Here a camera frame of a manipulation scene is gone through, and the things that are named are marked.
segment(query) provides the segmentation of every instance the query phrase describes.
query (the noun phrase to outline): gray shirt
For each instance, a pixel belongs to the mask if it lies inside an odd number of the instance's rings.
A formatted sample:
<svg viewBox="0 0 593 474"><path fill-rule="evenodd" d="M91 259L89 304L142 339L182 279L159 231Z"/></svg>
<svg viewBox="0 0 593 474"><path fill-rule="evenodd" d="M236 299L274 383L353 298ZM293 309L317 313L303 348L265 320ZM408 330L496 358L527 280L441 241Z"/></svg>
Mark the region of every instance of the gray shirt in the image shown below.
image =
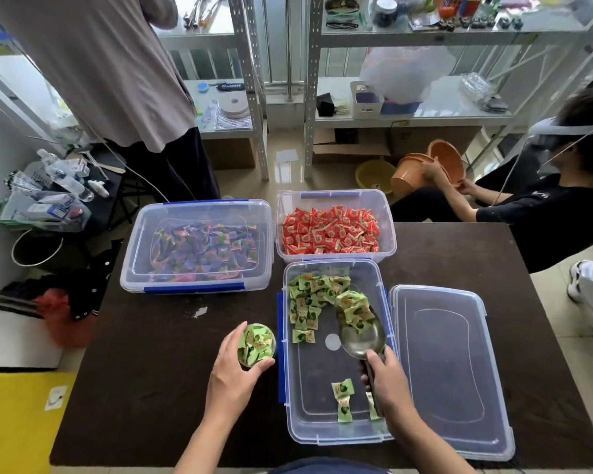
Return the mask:
<svg viewBox="0 0 593 474"><path fill-rule="evenodd" d="M174 0L0 0L0 23L91 135L160 153L196 126L191 97L150 26L174 28Z"/></svg>

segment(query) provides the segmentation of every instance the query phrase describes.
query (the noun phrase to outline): white plastic bag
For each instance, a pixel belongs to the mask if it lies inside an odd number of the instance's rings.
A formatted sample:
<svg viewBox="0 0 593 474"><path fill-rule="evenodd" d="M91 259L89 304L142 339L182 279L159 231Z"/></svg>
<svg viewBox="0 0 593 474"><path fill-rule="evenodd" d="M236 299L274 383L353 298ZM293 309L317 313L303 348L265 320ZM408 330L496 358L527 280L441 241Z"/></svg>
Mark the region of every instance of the white plastic bag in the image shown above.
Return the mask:
<svg viewBox="0 0 593 474"><path fill-rule="evenodd" d="M431 83L448 76L455 63L446 47L370 48L360 80L398 104L422 102Z"/></svg>

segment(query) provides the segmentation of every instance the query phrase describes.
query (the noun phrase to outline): clear plastic bin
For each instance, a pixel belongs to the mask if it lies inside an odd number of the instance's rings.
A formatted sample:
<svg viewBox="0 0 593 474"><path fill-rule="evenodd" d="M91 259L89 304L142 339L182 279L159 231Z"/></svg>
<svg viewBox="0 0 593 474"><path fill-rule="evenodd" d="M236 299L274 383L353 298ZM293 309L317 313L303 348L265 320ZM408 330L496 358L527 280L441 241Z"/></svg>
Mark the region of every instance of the clear plastic bin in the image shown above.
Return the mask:
<svg viewBox="0 0 593 474"><path fill-rule="evenodd" d="M512 459L514 434L481 298L397 285L389 299L400 361L422 419L466 459Z"/></svg>
<svg viewBox="0 0 593 474"><path fill-rule="evenodd" d="M292 343L289 318L288 283L304 272L319 275L343 275L348 269L350 289L364 293L372 310L387 333L387 344L397 350L389 314L386 290L378 265L371 260L329 260L290 264L283 273L283 292L279 295L279 332L283 347L279 355L279 397L286 406L288 432L301 444L334 446L337 444L370 444L392 439L384 420L369 419L369 404L360 381L360 361L340 346L334 307L328 304L319 317L316 343ZM338 403L332 382L351 378L355 394L350 407L353 422L338 422Z"/></svg>
<svg viewBox="0 0 593 474"><path fill-rule="evenodd" d="M283 222L287 215L296 208L304 211L316 208L330 209L332 206L342 205L353 209L367 209L373 211L380 237L378 253L329 253L329 254L286 254L283 246ZM391 256L398 249L393 227L393 217L386 195L380 190L342 190L342 191L282 191L277 200L276 213L276 242L277 253L286 263L316 259L345 259L368 258L379 263L387 256Z"/></svg>
<svg viewBox="0 0 593 474"><path fill-rule="evenodd" d="M161 294L265 289L273 236L270 205L262 199L148 205L136 217L121 286Z"/></svg>

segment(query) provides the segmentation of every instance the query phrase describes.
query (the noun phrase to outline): scoop handle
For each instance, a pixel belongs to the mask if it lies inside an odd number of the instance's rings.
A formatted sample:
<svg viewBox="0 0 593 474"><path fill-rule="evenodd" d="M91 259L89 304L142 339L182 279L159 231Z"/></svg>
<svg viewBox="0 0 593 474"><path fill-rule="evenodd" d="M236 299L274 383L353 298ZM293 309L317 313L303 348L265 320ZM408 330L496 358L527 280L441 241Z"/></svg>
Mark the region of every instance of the scoop handle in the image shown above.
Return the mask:
<svg viewBox="0 0 593 474"><path fill-rule="evenodd" d="M378 402L378 397L376 396L376 390L374 389L374 372L371 368L371 364L369 361L363 360L362 361L365 366L365 372L367 373L367 378L369 379L369 387L371 388L371 398L374 402L374 409L376 410L376 414L381 418L384 417L384 413L380 409L380 403Z"/></svg>

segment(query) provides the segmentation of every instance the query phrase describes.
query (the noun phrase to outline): cardboard box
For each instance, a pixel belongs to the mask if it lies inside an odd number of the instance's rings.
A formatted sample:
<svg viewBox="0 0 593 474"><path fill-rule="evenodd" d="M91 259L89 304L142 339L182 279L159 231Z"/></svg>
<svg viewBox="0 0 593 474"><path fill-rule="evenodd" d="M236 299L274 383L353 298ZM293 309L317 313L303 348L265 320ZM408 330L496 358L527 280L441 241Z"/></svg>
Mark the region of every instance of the cardboard box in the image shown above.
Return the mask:
<svg viewBox="0 0 593 474"><path fill-rule="evenodd" d="M255 154L250 138L202 140L213 169L253 169Z"/></svg>
<svg viewBox="0 0 593 474"><path fill-rule="evenodd" d="M394 160L409 153L426 153L431 141L441 138L463 154L481 131L480 126L387 128L386 140Z"/></svg>
<svg viewBox="0 0 593 474"><path fill-rule="evenodd" d="M317 129L312 163L362 163L390 158L384 128Z"/></svg>

